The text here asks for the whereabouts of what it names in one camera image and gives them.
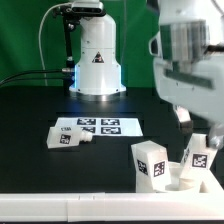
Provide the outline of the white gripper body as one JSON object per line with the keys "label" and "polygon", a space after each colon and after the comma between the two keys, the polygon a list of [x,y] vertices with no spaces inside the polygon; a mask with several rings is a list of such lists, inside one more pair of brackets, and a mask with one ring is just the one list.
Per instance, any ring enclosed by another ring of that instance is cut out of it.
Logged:
{"label": "white gripper body", "polygon": [[190,73],[153,61],[155,86],[161,99],[181,106],[211,123],[224,124],[224,56],[208,56],[192,64]]}

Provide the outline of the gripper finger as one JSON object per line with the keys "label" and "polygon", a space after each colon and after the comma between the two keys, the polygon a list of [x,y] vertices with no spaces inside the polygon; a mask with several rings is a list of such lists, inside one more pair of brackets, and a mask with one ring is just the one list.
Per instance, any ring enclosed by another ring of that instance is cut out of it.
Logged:
{"label": "gripper finger", "polygon": [[224,147],[224,124],[212,125],[207,139],[210,148],[222,149]]}
{"label": "gripper finger", "polygon": [[193,121],[189,111],[181,106],[173,106],[174,113],[178,120],[178,128],[183,134],[189,134],[193,131]]}

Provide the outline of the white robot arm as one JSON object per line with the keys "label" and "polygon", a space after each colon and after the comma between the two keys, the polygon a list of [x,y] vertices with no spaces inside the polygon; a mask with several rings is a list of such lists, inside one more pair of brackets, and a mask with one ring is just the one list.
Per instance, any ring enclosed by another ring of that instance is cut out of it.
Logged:
{"label": "white robot arm", "polygon": [[[146,0],[159,16],[149,41],[156,90],[175,110],[211,122],[212,148],[224,147],[224,0]],[[115,59],[116,25],[100,0],[74,0],[81,17],[81,58],[70,91],[110,96],[125,90]]]}

